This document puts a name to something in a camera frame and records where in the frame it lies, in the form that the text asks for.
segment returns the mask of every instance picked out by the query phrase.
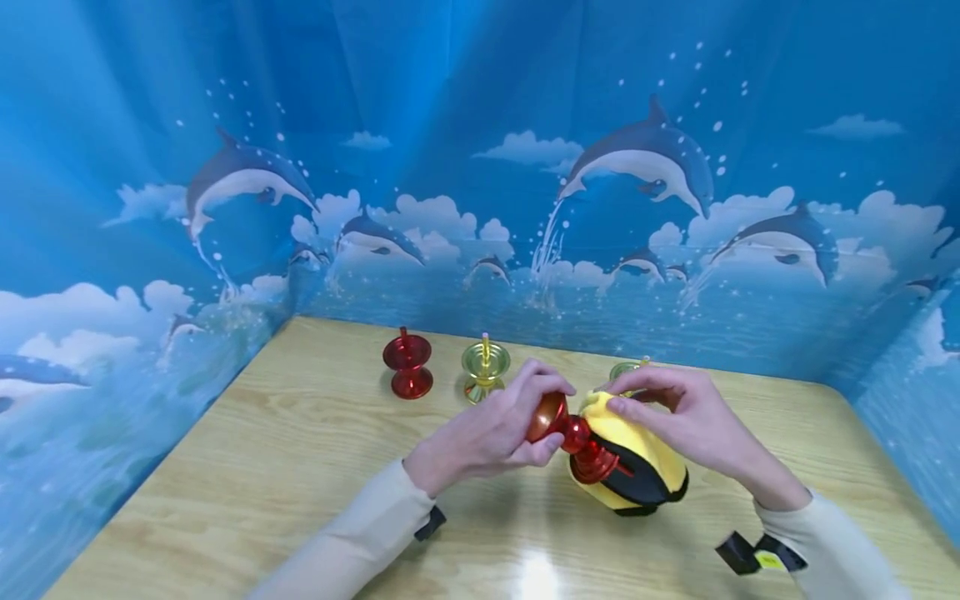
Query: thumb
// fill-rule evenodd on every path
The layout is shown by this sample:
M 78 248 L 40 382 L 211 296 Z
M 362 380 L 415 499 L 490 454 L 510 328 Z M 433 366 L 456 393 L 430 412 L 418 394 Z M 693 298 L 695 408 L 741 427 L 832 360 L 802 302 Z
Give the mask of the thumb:
M 507 462 L 515 467 L 546 467 L 563 443 L 562 433 L 551 433 L 533 444 L 523 442 Z
M 607 402 L 607 408 L 625 420 L 643 425 L 659 437 L 662 437 L 662 433 L 670 427 L 672 415 L 664 414 L 637 400 L 625 397 L 611 398 Z

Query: hand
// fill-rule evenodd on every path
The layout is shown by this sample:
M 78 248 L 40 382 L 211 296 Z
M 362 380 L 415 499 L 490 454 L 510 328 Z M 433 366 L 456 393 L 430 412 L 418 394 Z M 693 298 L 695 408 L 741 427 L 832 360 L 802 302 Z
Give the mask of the hand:
M 747 429 L 705 372 L 645 366 L 604 387 L 615 396 L 642 390 L 633 398 L 611 399 L 607 407 L 694 463 L 739 481 L 765 508 L 793 511 L 810 502 L 806 487 Z
M 540 398 L 577 392 L 555 369 L 529 359 L 505 390 L 471 406 L 420 442 L 403 465 L 414 484 L 436 497 L 457 481 L 519 467 L 544 467 L 564 441 L 555 433 L 530 444 L 524 438 Z

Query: black wrist strap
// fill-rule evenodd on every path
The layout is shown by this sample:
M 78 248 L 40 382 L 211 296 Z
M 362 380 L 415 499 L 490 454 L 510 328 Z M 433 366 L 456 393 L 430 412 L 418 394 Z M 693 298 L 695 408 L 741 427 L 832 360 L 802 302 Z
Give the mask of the black wrist strap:
M 430 520 L 426 522 L 426 525 L 423 525 L 417 530 L 417 533 L 414 534 L 414 539 L 417 541 L 425 541 L 430 536 L 434 534 L 440 526 L 446 523 L 446 515 L 440 510 L 440 508 L 435 504 L 432 509 L 430 509 Z
M 782 541 L 767 534 L 750 544 L 738 532 L 716 547 L 716 553 L 737 575 L 752 575 L 761 569 L 796 573 L 807 567 L 803 557 Z

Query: blue backdrop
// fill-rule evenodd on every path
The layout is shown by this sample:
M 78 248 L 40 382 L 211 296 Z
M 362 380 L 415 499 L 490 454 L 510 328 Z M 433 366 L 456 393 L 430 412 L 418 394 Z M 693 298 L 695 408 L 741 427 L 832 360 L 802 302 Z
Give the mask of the blue backdrop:
M 960 540 L 958 15 L 3 3 L 0 597 L 296 313 L 823 382 Z

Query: wooden table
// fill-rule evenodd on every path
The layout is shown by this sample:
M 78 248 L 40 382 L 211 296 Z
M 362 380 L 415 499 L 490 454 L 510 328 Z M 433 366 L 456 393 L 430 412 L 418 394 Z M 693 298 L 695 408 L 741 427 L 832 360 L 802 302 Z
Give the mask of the wooden table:
M 51 590 L 52 600 L 242 598 L 343 509 L 369 477 L 464 409 L 460 354 L 472 341 L 427 334 L 436 383 L 391 395 L 380 361 L 393 330 L 290 322 Z M 581 391 L 618 359 L 506 345 Z M 917 598 L 956 598 L 957 553 L 860 425 L 814 384 L 714 373 L 737 414 L 811 487 L 867 531 Z M 567 479 L 562 461 L 440 498 L 439 535 L 412 543 L 364 598 L 795 598 L 789 577 L 738 578 L 713 547 L 755 540 L 748 496 L 690 467 L 689 494 L 647 519 L 615 516 Z

